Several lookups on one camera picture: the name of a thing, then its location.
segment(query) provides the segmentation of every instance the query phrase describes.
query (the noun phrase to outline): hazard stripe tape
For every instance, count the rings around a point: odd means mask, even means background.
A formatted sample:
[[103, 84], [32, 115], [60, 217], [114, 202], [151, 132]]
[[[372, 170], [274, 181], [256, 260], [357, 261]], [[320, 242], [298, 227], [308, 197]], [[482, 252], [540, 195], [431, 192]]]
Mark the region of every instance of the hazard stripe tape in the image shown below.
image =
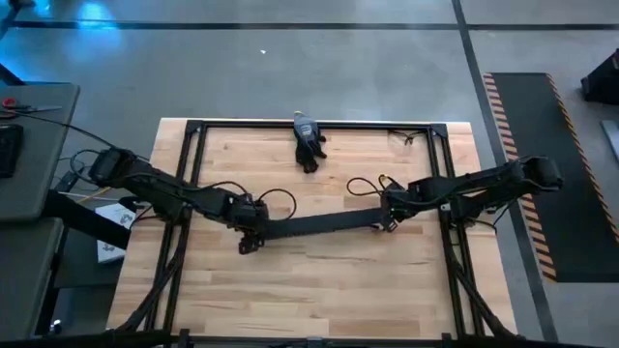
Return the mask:
[[568, 126], [568, 129], [570, 130], [570, 134], [572, 135], [572, 140], [574, 141], [574, 144], [576, 148], [578, 149], [578, 153], [580, 154], [580, 158], [582, 159], [582, 163], [584, 164], [585, 171], [589, 175], [589, 180], [591, 181], [591, 184], [593, 185], [593, 189], [598, 194], [598, 200], [600, 201], [602, 205], [602, 209], [604, 210], [604, 214], [606, 215], [606, 220], [608, 220], [608, 223], [610, 224], [610, 228], [615, 235], [614, 236], [615, 241], [619, 244], [619, 231], [617, 230], [617, 224], [615, 223], [614, 218], [612, 217], [612, 214], [610, 213], [608, 209], [608, 205], [606, 205], [606, 202], [604, 201], [604, 195], [602, 194], [602, 189], [598, 185], [598, 181], [593, 175], [593, 170], [591, 169], [591, 166], [589, 165], [589, 160], [586, 158], [584, 151], [582, 150], [582, 147], [580, 146], [580, 141], [578, 141], [578, 136], [576, 135], [576, 131], [574, 128], [574, 123], [572, 122], [572, 118], [570, 117], [567, 107], [565, 106], [565, 104], [563, 104], [563, 101], [561, 101], [561, 96], [559, 96], [559, 93], [556, 90], [556, 86], [554, 84], [554, 80], [552, 79], [552, 76], [550, 76], [550, 74], [547, 73], [546, 77], [548, 78], [548, 82], [550, 83], [550, 86], [552, 86], [552, 92], [554, 92], [554, 96], [557, 99], [557, 104], [559, 105], [559, 109], [561, 110], [561, 113], [563, 114], [563, 117], [565, 118], [565, 122]]
[[[499, 90], [496, 87], [494, 77], [491, 73], [484, 74], [484, 84], [486, 85], [487, 96], [490, 100], [490, 109], [492, 110], [492, 115], [494, 116], [494, 123], [498, 128], [499, 137], [503, 142], [505, 157], [508, 160], [517, 160], [518, 151], [516, 142], [514, 141], [514, 136], [510, 130], [510, 123], [508, 122], [508, 117], [505, 113], [505, 109], [503, 108], [503, 102], [501, 101]], [[542, 223], [540, 222], [540, 216], [538, 216], [535, 203], [533, 202], [533, 196], [531, 194], [525, 194], [519, 198], [519, 202], [521, 211], [524, 214], [524, 222], [536, 250], [538, 264], [540, 265], [542, 275], [548, 281], [554, 282], [556, 281], [556, 271], [554, 269], [552, 257], [550, 256], [550, 249], [546, 243]]]

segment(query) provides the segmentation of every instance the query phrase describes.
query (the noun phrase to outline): floor mat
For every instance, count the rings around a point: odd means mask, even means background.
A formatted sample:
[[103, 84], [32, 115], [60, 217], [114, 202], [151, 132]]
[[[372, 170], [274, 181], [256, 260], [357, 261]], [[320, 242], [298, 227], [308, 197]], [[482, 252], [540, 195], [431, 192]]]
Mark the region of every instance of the floor mat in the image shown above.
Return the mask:
[[506, 158], [548, 156], [564, 178], [558, 192], [520, 199], [544, 277], [619, 281], [619, 231], [552, 77], [486, 73], [484, 81]]

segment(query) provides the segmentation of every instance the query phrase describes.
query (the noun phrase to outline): concrete floor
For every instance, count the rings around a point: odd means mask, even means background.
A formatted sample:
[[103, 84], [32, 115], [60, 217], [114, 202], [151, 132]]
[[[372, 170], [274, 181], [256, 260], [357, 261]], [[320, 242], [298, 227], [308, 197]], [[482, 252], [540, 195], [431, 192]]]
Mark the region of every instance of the concrete floor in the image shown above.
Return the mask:
[[[473, 24], [613, 24], [619, 17], [616, 0], [460, 1]], [[0, 15], [6, 12], [0, 5]], [[482, 166], [495, 164], [451, 0], [37, 0], [16, 19], [76, 21], [74, 29], [9, 29], [0, 63], [24, 80], [80, 85], [74, 124], [142, 155], [149, 155], [161, 117], [290, 118], [301, 109], [318, 119], [470, 122]], [[110, 22], [97, 27], [100, 20]], [[144, 30], [118, 29], [114, 20], [451, 26]], [[553, 74], [619, 217], [619, 164], [599, 125], [619, 109], [586, 104], [577, 93], [580, 78], [619, 46], [619, 31], [486, 29], [469, 32], [481, 72]], [[99, 145], [70, 132], [64, 154], [84, 147]], [[499, 227], [518, 329], [542, 339], [513, 227], [508, 218]], [[619, 286], [545, 290], [561, 341], [619, 345]]]

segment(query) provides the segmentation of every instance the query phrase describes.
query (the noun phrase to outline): black glove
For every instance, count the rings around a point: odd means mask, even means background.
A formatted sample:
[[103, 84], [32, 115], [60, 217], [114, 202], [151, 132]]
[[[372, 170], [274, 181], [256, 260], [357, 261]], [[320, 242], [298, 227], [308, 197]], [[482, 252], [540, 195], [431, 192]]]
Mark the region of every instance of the black glove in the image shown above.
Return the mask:
[[315, 172], [318, 169], [318, 163], [314, 156], [327, 158], [320, 148], [320, 142], [325, 142], [327, 139], [320, 133], [318, 124], [299, 111], [295, 112], [294, 136], [297, 138], [295, 151], [297, 163], [303, 165], [305, 173]]

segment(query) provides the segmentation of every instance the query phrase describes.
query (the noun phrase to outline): butcher block tabletop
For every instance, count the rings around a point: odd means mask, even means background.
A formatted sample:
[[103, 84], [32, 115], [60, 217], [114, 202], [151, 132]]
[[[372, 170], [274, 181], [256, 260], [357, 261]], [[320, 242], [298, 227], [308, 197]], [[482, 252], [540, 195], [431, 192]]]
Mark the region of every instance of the butcher block tabletop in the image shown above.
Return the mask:
[[[159, 126], [151, 163], [172, 175], [187, 121], [164, 118]], [[447, 129], [456, 174], [480, 170], [470, 125], [449, 123]], [[329, 157], [319, 160], [315, 173], [304, 174], [295, 162], [292, 130], [209, 128], [199, 185], [235, 181], [254, 196], [267, 189], [287, 189], [298, 202], [295, 217], [305, 217], [378, 207], [377, 195], [347, 192], [346, 182], [353, 177], [377, 184], [378, 176], [386, 174], [406, 185], [431, 176], [424, 137], [410, 145], [385, 130], [324, 130], [323, 135]], [[437, 149], [442, 159], [438, 142]], [[193, 163], [192, 151], [188, 163]], [[370, 189], [364, 183], [351, 188]], [[265, 201], [271, 218], [285, 218], [291, 211], [284, 194], [269, 194]], [[108, 327], [125, 322], [151, 288], [163, 227], [156, 219], [134, 226]], [[478, 289], [515, 332], [494, 232], [478, 224], [467, 234]], [[190, 329], [191, 335], [209, 336], [409, 339], [455, 334], [436, 211], [418, 214], [393, 233], [368, 227], [267, 241], [249, 255], [238, 253], [240, 238], [240, 233], [193, 214], [175, 333]], [[469, 302], [461, 288], [460, 294], [467, 331], [472, 333]], [[162, 327], [166, 301], [167, 288], [156, 328]]]

